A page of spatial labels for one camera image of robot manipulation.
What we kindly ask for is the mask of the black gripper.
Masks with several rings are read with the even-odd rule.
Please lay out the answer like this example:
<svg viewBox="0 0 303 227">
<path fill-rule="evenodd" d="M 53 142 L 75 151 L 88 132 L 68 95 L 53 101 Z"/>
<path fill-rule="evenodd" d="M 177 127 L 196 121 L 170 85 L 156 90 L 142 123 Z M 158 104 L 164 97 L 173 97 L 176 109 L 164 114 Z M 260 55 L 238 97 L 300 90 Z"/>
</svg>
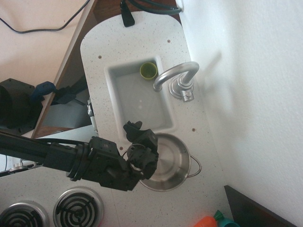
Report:
<svg viewBox="0 0 303 227">
<path fill-rule="evenodd" d="M 142 122 L 128 121 L 123 129 L 131 142 L 128 159 L 120 155 L 114 142 L 92 137 L 89 142 L 89 181 L 102 187 L 131 191 L 140 180 L 150 179 L 157 169 L 158 139 L 150 129 L 141 130 Z"/>
</svg>

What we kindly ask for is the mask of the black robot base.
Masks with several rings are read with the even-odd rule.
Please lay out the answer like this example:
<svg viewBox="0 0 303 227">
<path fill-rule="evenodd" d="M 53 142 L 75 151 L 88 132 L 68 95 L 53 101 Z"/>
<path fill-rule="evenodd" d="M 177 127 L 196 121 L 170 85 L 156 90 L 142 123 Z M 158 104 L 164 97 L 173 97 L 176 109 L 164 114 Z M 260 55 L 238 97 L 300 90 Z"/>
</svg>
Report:
<svg viewBox="0 0 303 227">
<path fill-rule="evenodd" d="M 43 105 L 31 102 L 35 87 L 15 79 L 0 83 L 0 131 L 23 135 L 36 127 Z"/>
</svg>

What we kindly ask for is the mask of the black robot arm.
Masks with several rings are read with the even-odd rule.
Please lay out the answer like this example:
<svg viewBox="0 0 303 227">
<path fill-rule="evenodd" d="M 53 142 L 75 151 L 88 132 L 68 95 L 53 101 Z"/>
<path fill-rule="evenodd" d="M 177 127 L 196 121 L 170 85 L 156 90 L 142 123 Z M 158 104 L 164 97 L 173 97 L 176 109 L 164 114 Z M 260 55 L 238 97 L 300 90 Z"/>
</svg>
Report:
<svg viewBox="0 0 303 227">
<path fill-rule="evenodd" d="M 142 122 L 127 122 L 123 129 L 131 146 L 127 159 L 117 145 L 93 136 L 88 143 L 61 139 L 29 139 L 2 132 L 0 152 L 11 157 L 37 162 L 39 166 L 65 171 L 72 181 L 88 180 L 102 187 L 131 191 L 140 180 L 154 174 L 159 154 L 158 138 L 141 130 Z"/>
</svg>

